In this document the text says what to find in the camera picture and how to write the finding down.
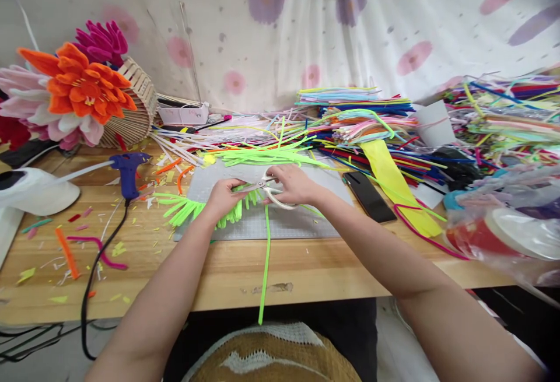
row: black phone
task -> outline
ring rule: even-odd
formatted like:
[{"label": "black phone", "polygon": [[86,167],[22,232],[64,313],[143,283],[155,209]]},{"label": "black phone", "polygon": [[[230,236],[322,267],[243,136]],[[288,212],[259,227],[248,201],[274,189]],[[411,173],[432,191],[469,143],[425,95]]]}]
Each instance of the black phone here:
[{"label": "black phone", "polygon": [[342,175],[368,216],[377,223],[397,220],[383,197],[377,192],[369,178],[361,172],[346,172]]}]

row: white curtain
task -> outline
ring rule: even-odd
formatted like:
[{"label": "white curtain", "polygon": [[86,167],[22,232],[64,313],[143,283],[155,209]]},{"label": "white curtain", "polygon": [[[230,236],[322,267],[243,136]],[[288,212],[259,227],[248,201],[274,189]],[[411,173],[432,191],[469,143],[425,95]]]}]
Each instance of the white curtain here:
[{"label": "white curtain", "polygon": [[[520,75],[560,55],[560,0],[19,1],[42,51],[88,19],[114,19],[159,91],[236,111],[286,107],[303,87],[418,99],[457,76]],[[23,16],[13,0],[0,13],[0,65],[21,64]]]}]

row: woven basket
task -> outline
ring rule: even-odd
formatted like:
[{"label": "woven basket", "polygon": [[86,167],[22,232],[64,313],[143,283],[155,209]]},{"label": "woven basket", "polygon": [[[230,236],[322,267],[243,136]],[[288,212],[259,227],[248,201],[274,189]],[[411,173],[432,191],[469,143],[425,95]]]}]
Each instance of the woven basket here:
[{"label": "woven basket", "polygon": [[124,91],[132,97],[138,110],[123,110],[124,118],[113,117],[105,124],[98,144],[102,148],[120,147],[115,133],[122,136],[128,148],[140,143],[150,133],[158,107],[150,76],[132,58],[128,57],[118,72],[130,81],[131,86]]}]

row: white paper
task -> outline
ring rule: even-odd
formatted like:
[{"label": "white paper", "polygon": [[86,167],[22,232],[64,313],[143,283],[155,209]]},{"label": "white paper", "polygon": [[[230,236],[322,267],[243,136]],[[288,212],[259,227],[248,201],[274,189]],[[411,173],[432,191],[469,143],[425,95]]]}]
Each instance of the white paper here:
[{"label": "white paper", "polygon": [[428,105],[412,116],[418,119],[418,125],[426,125],[426,127],[418,128],[418,134],[426,146],[435,148],[455,141],[455,134],[443,101]]},{"label": "white paper", "polygon": [[115,178],[113,181],[111,181],[111,182],[105,184],[104,187],[106,187],[106,186],[108,186],[108,185],[117,185],[120,181],[121,181],[121,177]]},{"label": "white paper", "polygon": [[[430,182],[435,188],[442,190],[443,192],[449,192],[449,188],[447,185],[438,185],[435,182]],[[440,194],[437,191],[434,191],[427,185],[419,184],[417,187],[413,187],[411,185],[408,186],[412,191],[414,197],[418,198],[422,201],[428,208],[433,209],[436,205],[441,203],[443,200],[443,194]]]}]

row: cutting mat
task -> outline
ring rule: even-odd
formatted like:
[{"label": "cutting mat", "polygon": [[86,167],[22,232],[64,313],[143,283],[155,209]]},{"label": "cutting mat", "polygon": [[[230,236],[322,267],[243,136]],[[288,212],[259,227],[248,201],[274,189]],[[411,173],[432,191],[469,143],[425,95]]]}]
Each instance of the cutting mat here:
[{"label": "cutting mat", "polygon": [[[238,164],[225,167],[221,160],[206,169],[197,168],[192,176],[187,197],[193,201],[206,202],[214,184],[220,179],[239,178],[246,182],[258,181],[270,166],[255,166]],[[317,184],[329,188],[337,194],[344,202],[352,206],[352,198],[349,190],[342,182],[336,171],[326,170],[312,165],[302,165],[302,169]],[[271,187],[282,189],[282,184],[272,183]],[[272,239],[320,239],[338,237],[337,231],[321,216],[309,210],[298,207],[295,210],[284,210],[272,204],[268,208],[270,219],[270,234]],[[174,234],[173,240],[179,241],[183,236],[185,228],[190,223],[187,220],[179,226]],[[264,214],[264,205],[253,206],[250,203],[249,210],[243,204],[243,217],[237,223],[228,223],[224,229],[216,229],[212,239],[216,240],[246,240],[266,239],[267,223]]]}]

